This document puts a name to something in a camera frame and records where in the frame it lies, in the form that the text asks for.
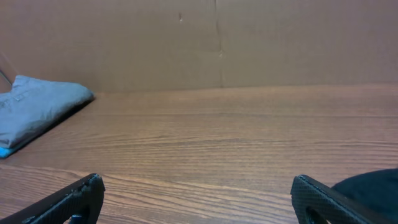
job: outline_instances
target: cardboard box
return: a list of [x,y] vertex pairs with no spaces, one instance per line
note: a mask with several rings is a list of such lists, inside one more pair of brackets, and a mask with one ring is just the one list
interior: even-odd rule
[[0,6],[0,50],[20,74],[94,91],[398,81],[395,0]]

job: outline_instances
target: dark blue fabric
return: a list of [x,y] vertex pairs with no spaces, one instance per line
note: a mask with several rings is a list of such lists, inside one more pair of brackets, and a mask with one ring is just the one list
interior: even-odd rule
[[398,169],[357,175],[332,189],[398,223]]

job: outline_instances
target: wood grain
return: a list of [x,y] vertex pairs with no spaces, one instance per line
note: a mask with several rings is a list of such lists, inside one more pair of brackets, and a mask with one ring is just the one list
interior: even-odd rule
[[296,223],[293,177],[398,166],[398,85],[98,93],[0,161],[0,217],[91,172],[100,223]]

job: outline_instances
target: black object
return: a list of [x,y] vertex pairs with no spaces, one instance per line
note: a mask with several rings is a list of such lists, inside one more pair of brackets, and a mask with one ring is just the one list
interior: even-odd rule
[[332,189],[306,175],[294,178],[292,204],[300,224],[397,223],[398,170],[358,175]]
[[90,174],[39,202],[0,220],[0,224],[94,224],[100,215],[105,186]]

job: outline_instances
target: folded towel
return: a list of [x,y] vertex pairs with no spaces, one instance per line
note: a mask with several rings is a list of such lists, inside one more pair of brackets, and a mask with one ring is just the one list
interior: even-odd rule
[[20,149],[63,115],[93,98],[89,89],[77,83],[18,75],[12,90],[0,94],[0,158]]

